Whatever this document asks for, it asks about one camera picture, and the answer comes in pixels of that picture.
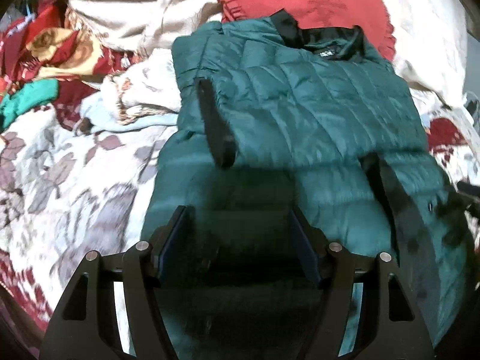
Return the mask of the dark green puffer jacket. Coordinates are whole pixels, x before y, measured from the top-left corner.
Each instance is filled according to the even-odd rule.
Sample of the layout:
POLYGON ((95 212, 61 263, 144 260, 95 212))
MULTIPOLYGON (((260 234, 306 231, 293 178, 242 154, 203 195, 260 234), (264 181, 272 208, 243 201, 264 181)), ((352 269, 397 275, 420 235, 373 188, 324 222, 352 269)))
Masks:
POLYGON ((378 250, 351 250, 335 235, 323 197, 274 209, 199 213, 178 206, 191 229, 154 294, 179 359, 300 359, 318 290, 310 287, 288 229, 298 207, 330 242, 354 254, 388 253, 435 346, 474 290, 476 258, 465 205, 430 155, 407 83, 361 28, 298 27, 281 10, 261 19, 210 22, 172 44, 181 94, 163 165, 203 171, 208 162, 290 172, 302 187, 323 176, 359 186, 378 250))

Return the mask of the light blue towel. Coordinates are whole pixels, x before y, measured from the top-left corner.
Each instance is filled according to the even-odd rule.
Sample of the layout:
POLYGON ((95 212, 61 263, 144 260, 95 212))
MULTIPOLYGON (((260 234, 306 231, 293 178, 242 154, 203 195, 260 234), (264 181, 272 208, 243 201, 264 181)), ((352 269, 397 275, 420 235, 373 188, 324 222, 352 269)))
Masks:
POLYGON ((134 106, 133 111, 128 112, 121 110, 118 102, 96 93, 82 100, 80 118, 89 120, 92 133, 125 133, 152 126, 174 126, 177 113, 160 109, 147 110, 141 106, 134 106))

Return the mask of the red and yellow floral cloth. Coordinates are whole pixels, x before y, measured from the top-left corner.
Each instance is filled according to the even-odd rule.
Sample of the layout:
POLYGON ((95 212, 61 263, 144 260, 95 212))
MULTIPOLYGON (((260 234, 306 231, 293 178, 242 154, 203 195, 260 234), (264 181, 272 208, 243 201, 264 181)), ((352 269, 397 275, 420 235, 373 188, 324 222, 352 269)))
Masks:
POLYGON ((41 79, 102 80, 139 61, 108 48, 61 2, 42 0, 37 12, 1 30, 1 92, 41 79))

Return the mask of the teal green cloth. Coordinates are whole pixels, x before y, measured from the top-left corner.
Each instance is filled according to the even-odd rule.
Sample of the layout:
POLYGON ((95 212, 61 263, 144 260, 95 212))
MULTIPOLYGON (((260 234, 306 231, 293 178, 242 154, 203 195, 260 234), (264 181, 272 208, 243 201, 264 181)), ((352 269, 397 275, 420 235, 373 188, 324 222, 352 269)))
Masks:
POLYGON ((14 94, 7 94, 1 100, 1 132, 8 129, 16 119, 31 111, 53 102, 59 94, 59 83, 55 79, 37 80, 26 83, 14 94))

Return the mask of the beige embossed bedspread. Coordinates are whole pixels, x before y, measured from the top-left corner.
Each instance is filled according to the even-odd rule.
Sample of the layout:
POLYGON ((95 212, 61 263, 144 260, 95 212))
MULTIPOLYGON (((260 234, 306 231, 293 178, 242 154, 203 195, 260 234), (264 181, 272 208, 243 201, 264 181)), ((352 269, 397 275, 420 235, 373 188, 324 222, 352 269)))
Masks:
MULTIPOLYGON (((64 0, 80 24, 115 50, 148 55, 208 20, 218 0, 64 0)), ((383 0, 394 27, 396 73, 419 102, 462 107, 467 60, 465 9, 459 0, 383 0)))

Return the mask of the floral plush blanket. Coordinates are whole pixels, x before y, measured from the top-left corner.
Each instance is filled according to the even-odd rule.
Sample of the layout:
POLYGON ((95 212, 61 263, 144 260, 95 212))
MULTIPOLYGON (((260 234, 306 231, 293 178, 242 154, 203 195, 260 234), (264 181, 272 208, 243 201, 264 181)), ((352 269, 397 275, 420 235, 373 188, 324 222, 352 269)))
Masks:
POLYGON ((290 172, 203 171, 164 177, 176 131, 173 114, 123 125, 113 118, 120 99, 161 106, 180 102, 170 50, 113 73, 100 90, 79 80, 57 81, 56 101, 20 116, 1 143, 1 286, 10 315, 29 333, 42 334, 81 257, 91 249, 118 252, 149 234, 168 213, 166 199, 199 213, 274 209, 314 197, 334 208, 335 235, 351 250, 378 250, 374 217, 359 186, 323 176, 302 187, 290 172))

